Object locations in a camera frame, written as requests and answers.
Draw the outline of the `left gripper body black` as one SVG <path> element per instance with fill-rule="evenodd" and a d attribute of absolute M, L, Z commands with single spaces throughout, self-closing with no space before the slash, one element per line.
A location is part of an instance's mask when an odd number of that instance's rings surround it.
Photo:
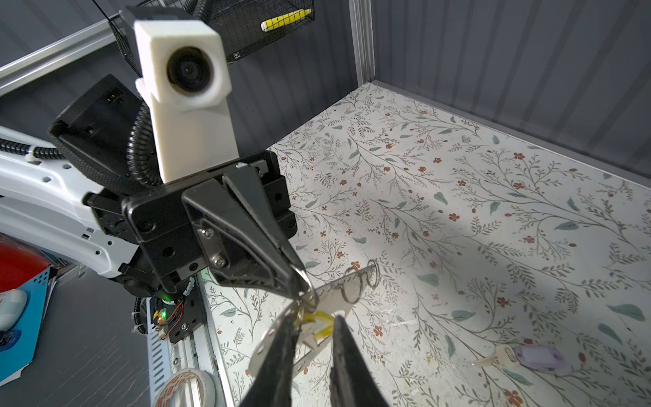
<path fill-rule="evenodd" d="M 225 173 L 242 166 L 257 170 L 272 213 L 289 242 L 298 226 L 291 211 L 287 180 L 277 155 L 264 150 L 132 196 L 108 189 L 88 193 L 83 203 L 93 211 L 102 230 L 138 247 L 133 260 L 120 265 L 116 281 L 130 293 L 145 297 L 176 296 L 183 283 L 203 268 L 208 268 L 217 281 L 181 195 L 210 179 L 222 181 Z"/>

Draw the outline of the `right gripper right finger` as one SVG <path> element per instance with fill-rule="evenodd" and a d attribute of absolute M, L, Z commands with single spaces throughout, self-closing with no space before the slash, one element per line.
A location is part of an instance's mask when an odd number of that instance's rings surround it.
<path fill-rule="evenodd" d="M 335 318 L 332 334 L 330 380 L 332 407 L 388 407 L 341 315 Z"/>

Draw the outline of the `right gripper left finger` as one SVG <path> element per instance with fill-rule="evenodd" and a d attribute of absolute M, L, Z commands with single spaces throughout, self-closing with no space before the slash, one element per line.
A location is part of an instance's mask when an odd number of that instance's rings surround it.
<path fill-rule="evenodd" d="M 254 382 L 241 406 L 290 406 L 294 355 L 300 329 L 298 306 L 290 305 L 272 323 L 251 358 Z"/>

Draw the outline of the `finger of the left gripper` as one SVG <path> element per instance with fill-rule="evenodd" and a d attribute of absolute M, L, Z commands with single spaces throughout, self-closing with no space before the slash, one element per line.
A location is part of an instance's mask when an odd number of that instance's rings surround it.
<path fill-rule="evenodd" d="M 259 278 L 265 275 L 262 267 L 242 244 L 227 231 L 222 215 L 231 199 L 224 189 L 223 181 L 210 179 L 181 195 L 205 259 L 220 285 L 233 288 L 259 288 L 271 293 L 276 291 L 263 286 Z M 297 299 L 300 295 L 280 295 Z"/>
<path fill-rule="evenodd" d="M 301 261 L 272 213 L 257 170 L 242 166 L 225 173 L 222 181 L 231 199 L 222 223 L 264 270 L 260 283 L 279 295 L 308 293 Z"/>

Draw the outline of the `yellow key tag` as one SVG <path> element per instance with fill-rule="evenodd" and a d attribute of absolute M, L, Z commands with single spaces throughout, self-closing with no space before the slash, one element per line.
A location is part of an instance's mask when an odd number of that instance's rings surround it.
<path fill-rule="evenodd" d="M 298 341 L 314 348 L 332 336 L 335 317 L 322 311 L 305 314 L 300 320 Z"/>

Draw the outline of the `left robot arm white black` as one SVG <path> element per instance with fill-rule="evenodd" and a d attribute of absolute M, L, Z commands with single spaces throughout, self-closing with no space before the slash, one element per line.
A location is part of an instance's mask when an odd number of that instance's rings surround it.
<path fill-rule="evenodd" d="M 137 297 L 178 298 L 210 268 L 226 287 L 286 298 L 309 289 L 290 238 L 297 226 L 277 157 L 224 159 L 225 134 L 196 120 L 174 132 L 176 164 L 213 166 L 141 184 L 132 169 L 157 162 L 149 107 L 105 76 L 52 124 L 55 149 L 1 145 L 1 195 L 17 211 L 15 237 L 90 266 Z"/>

